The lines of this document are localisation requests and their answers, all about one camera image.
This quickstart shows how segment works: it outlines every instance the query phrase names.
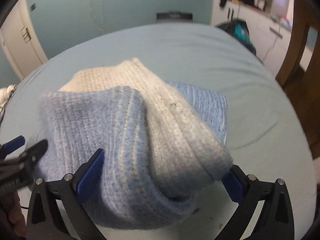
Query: mattress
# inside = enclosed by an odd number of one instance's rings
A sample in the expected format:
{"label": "mattress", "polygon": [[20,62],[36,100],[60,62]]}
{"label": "mattress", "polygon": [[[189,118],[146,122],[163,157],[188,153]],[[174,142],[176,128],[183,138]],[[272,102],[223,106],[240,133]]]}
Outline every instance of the mattress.
{"label": "mattress", "polygon": [[[215,27],[147,25],[100,36],[62,52],[19,84],[6,108],[0,143],[18,135],[28,140],[36,133],[41,93],[58,90],[79,70],[116,65],[133,57],[165,81],[189,83],[225,95],[227,148],[234,163],[260,180],[285,180],[295,239],[300,239],[312,224],[316,205],[316,182],[305,135],[289,100],[262,63]],[[26,191],[20,194],[22,205],[28,205],[30,193]],[[197,207],[198,213],[170,228],[101,230],[111,240],[214,239],[237,204],[231,202],[222,184],[216,183],[199,193]],[[251,233],[258,216],[256,212],[243,237]]]}

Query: wooden chair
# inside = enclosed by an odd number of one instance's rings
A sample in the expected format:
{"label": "wooden chair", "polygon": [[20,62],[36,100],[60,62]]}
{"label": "wooden chair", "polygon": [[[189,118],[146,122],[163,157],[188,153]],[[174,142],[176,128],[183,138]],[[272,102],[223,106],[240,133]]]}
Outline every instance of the wooden chair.
{"label": "wooden chair", "polygon": [[316,14],[305,0],[294,0],[291,40],[276,80],[291,101],[316,158],[320,156],[320,35],[307,71],[299,67],[310,26],[320,31]]}

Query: ribbed knit texture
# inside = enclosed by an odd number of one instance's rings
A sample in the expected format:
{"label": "ribbed knit texture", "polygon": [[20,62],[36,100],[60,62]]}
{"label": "ribbed knit texture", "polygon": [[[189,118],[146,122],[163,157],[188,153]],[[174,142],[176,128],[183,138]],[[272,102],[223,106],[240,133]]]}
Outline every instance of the ribbed knit texture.
{"label": "ribbed knit texture", "polygon": [[80,71],[60,92],[41,96],[49,140],[41,176],[61,179],[104,148],[101,185],[84,204],[94,222],[147,229],[187,218],[196,192],[232,166],[223,144],[226,102],[209,90],[172,85],[134,59]]}

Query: bed sheet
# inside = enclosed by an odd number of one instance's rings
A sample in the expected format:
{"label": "bed sheet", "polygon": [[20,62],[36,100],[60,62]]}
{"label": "bed sheet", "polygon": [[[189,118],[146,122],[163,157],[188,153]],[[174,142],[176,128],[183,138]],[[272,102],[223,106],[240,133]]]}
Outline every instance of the bed sheet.
{"label": "bed sheet", "polygon": [[[227,148],[234,163],[260,180],[286,181],[295,239],[300,239],[313,221],[316,203],[312,157],[305,135],[289,100],[262,63],[215,27],[147,25],[100,36],[64,51],[19,84],[7,105],[0,143],[18,135],[28,140],[35,133],[41,93],[58,90],[79,70],[116,65],[133,57],[163,80],[190,83],[226,96]],[[26,190],[20,194],[22,205],[28,205],[29,194]],[[170,228],[102,231],[111,240],[214,239],[237,205],[222,184],[216,183],[199,193],[197,207],[198,213]],[[250,234],[258,215],[256,212],[243,237]]]}

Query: metal screw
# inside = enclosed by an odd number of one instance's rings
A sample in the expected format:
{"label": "metal screw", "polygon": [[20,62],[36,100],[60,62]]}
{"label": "metal screw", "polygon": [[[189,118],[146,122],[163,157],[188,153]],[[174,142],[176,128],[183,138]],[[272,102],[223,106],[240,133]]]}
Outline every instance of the metal screw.
{"label": "metal screw", "polygon": [[253,175],[253,174],[249,174],[248,175],[248,179],[252,180],[252,181],[255,181],[257,179],[257,177],[255,175]]}
{"label": "metal screw", "polygon": [[42,180],[41,178],[39,178],[39,179],[36,180],[36,184],[37,184],[37,185],[40,185],[40,184],[42,183],[42,181],[43,181],[43,180]]}
{"label": "metal screw", "polygon": [[66,174],[66,175],[64,175],[64,179],[66,180],[66,181],[68,181],[68,180],[71,180],[72,179],[72,174],[71,173],[68,173],[68,174]]}
{"label": "metal screw", "polygon": [[280,185],[284,185],[284,184],[285,184],[283,179],[278,179],[278,183],[279,183]]}

